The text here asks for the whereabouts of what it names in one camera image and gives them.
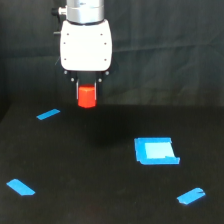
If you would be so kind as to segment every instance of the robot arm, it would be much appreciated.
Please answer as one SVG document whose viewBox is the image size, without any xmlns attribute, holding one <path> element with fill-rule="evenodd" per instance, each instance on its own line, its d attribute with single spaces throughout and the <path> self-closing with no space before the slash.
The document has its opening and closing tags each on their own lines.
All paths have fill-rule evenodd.
<svg viewBox="0 0 224 224">
<path fill-rule="evenodd" d="M 114 60 L 112 63 L 112 37 L 109 23 L 104 19 L 104 0 L 67 0 L 66 7 L 52 9 L 52 15 L 66 16 L 61 32 L 55 32 L 54 35 L 61 37 L 62 67 L 66 73 L 76 73 L 72 81 L 76 84 L 78 104 L 85 108 L 93 107 L 96 105 L 103 77 L 111 74 L 117 67 Z M 78 71 L 96 72 L 95 83 L 79 86 Z M 83 101 L 84 95 L 87 98 L 92 97 L 92 103 L 89 105 L 80 103 L 88 101 L 88 99 Z"/>
</svg>

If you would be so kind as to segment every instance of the red object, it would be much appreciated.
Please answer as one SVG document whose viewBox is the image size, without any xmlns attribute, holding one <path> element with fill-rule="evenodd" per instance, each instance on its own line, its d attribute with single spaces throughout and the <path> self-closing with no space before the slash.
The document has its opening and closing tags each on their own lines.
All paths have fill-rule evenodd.
<svg viewBox="0 0 224 224">
<path fill-rule="evenodd" d="M 79 86 L 78 105 L 84 108 L 91 108 L 96 106 L 94 85 L 82 85 Z"/>
</svg>

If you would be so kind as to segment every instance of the black background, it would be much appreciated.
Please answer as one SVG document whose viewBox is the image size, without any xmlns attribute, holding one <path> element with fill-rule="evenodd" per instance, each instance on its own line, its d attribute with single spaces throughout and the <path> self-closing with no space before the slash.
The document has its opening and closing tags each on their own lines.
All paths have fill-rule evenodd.
<svg viewBox="0 0 224 224">
<path fill-rule="evenodd" d="M 12 102 L 76 103 L 55 67 L 51 8 L 65 5 L 0 2 L 0 72 Z M 105 80 L 99 103 L 223 106 L 223 7 L 212 0 L 105 0 L 120 71 Z"/>
</svg>

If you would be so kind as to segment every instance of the blue square tape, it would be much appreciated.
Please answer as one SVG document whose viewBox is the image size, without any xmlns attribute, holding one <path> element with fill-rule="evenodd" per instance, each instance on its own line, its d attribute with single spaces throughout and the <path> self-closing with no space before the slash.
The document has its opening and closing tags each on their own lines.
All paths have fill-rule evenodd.
<svg viewBox="0 0 224 224">
<path fill-rule="evenodd" d="M 179 164 L 171 146 L 171 138 L 135 139 L 136 158 L 143 165 Z"/>
</svg>

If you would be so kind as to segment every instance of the blue tape piece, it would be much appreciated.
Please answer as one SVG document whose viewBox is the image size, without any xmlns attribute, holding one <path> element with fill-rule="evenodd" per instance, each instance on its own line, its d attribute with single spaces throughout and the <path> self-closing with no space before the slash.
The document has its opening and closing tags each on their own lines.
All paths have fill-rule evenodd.
<svg viewBox="0 0 224 224">
<path fill-rule="evenodd" d="M 195 188 L 194 190 L 191 190 L 187 192 L 186 194 L 181 195 L 177 199 L 179 200 L 181 204 L 188 205 L 203 196 L 205 196 L 204 191 L 201 188 Z"/>
<path fill-rule="evenodd" d="M 140 160 L 142 165 L 172 165 L 172 164 L 179 164 L 180 158 L 177 157 L 166 157 L 165 159 L 146 159 Z"/>
<path fill-rule="evenodd" d="M 170 138 L 159 138 L 158 140 L 156 138 L 138 138 L 135 139 L 135 152 L 136 152 L 136 159 L 138 162 L 140 162 L 143 165 L 167 165 L 167 164 L 179 164 L 180 158 L 177 157 L 165 157 L 165 158 L 153 158 L 149 159 L 147 158 L 146 154 L 146 147 L 145 143 L 171 143 Z"/>
<path fill-rule="evenodd" d="M 44 114 L 41 114 L 41 115 L 37 116 L 37 118 L 39 120 L 43 120 L 43 119 L 46 119 L 46 118 L 51 117 L 51 116 L 53 116 L 55 114 L 58 114 L 58 113 L 60 113 L 59 110 L 53 109 L 53 110 L 50 110 L 50 111 L 48 111 L 48 112 L 46 112 Z"/>
<path fill-rule="evenodd" d="M 172 143 L 171 138 L 136 138 L 141 143 Z"/>
<path fill-rule="evenodd" d="M 33 190 L 17 179 L 11 180 L 7 185 L 22 196 L 35 194 Z"/>
</svg>

